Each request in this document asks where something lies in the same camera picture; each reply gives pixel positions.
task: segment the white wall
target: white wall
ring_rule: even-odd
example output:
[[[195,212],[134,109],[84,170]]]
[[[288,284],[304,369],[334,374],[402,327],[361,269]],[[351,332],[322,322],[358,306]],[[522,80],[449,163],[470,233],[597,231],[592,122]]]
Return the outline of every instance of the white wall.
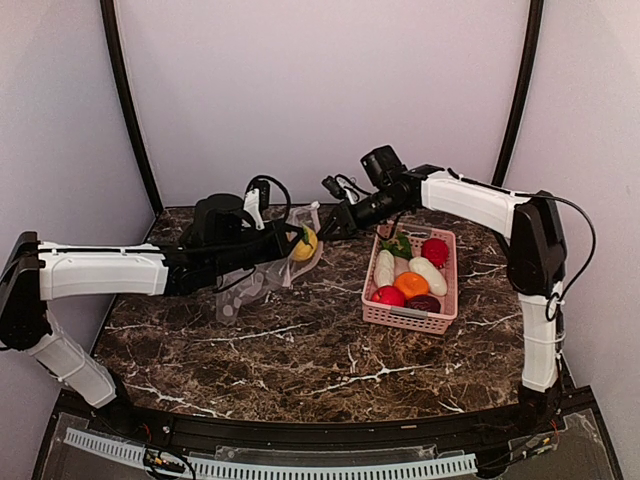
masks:
[[[138,242],[152,213],[110,70],[98,1],[0,0],[0,257],[23,230],[57,242]],[[90,347],[109,298],[55,304]],[[0,354],[0,477],[29,478],[58,388]]]
[[[390,143],[408,165],[488,180],[527,0],[120,0],[129,78],[167,205],[244,191],[294,199]]]
[[[508,176],[582,205],[598,231],[593,266],[567,296],[567,358],[591,384],[625,478],[640,478],[640,5],[547,2],[529,102]],[[562,208],[570,274],[588,252]]]

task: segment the plastic bag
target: plastic bag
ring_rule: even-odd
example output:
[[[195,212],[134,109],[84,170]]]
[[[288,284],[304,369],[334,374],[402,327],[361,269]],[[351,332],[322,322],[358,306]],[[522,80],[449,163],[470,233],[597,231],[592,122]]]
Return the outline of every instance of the plastic bag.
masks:
[[[318,232],[320,230],[319,207],[318,202],[313,202],[311,205],[292,208],[287,223],[298,227],[306,226]],[[289,255],[287,258],[256,265],[252,275],[216,296],[216,319],[224,325],[235,324],[242,305],[263,298],[267,293],[278,288],[291,287],[296,278],[318,264],[322,251],[323,244],[318,242],[317,250],[305,262],[296,262],[292,259],[292,255]],[[224,277],[224,283],[229,285],[246,275],[247,272],[243,270],[228,273]]]

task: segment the black pole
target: black pole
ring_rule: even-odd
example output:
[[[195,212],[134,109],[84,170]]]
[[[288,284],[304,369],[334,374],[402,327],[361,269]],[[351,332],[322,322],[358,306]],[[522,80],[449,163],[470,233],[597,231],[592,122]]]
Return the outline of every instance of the black pole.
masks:
[[[500,149],[496,169],[493,172],[493,179],[491,180],[491,184],[498,187],[504,184],[504,180],[507,177],[509,163],[511,162],[511,156],[513,155],[513,149],[518,137],[518,130],[520,129],[520,122],[522,121],[524,105],[527,100],[527,92],[529,91],[529,83],[531,82],[531,74],[533,72],[533,62],[536,57],[536,48],[538,47],[543,4],[544,0],[531,0],[529,6],[527,33],[524,38],[518,81],[513,95],[507,129],[504,133],[504,140],[502,141],[502,148]]]
[[[127,70],[124,65],[113,0],[100,0],[100,7],[102,9],[102,23],[104,24],[104,33],[107,37],[107,47],[109,49],[109,58],[111,59],[113,78],[115,79],[118,96],[120,97],[122,115],[124,116],[127,131],[129,132],[129,141],[133,148],[133,154],[136,157],[138,170],[140,171],[144,188],[147,191],[151,208],[153,208],[156,215],[160,215],[164,210],[164,206],[162,205],[158,186],[153,178],[153,171],[151,170],[147,151],[144,148],[138,117],[133,106],[133,98],[131,96],[131,89],[129,88],[129,80],[127,79]]]

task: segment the yellow fruit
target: yellow fruit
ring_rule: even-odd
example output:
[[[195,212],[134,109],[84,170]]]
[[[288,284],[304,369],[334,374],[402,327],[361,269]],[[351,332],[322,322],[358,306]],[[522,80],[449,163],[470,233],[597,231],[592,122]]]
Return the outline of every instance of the yellow fruit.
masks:
[[[318,249],[316,232],[306,225],[303,225],[302,229],[304,230],[304,236],[293,249],[292,258],[294,262],[306,262],[313,257],[313,254],[316,253]]]

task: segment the green leafy vegetable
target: green leafy vegetable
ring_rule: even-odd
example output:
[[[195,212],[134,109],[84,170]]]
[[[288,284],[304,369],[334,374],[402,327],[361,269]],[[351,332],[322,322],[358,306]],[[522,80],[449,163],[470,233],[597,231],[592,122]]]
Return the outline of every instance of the green leafy vegetable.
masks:
[[[411,242],[409,242],[409,238],[402,232],[398,232],[393,239],[382,242],[382,249],[389,250],[394,257],[400,257],[406,260],[413,258]]]

